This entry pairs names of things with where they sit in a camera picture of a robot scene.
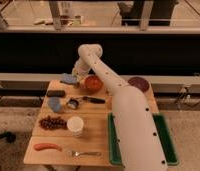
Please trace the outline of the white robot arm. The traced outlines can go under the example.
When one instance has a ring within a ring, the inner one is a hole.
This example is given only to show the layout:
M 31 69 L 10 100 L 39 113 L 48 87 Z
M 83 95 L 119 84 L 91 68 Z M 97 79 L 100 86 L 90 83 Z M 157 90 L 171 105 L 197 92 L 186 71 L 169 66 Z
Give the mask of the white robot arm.
M 112 95 L 112 113 L 124 171 L 168 171 L 165 154 L 144 93 L 101 61 L 99 44 L 83 44 L 72 74 L 79 80 L 90 70 Z

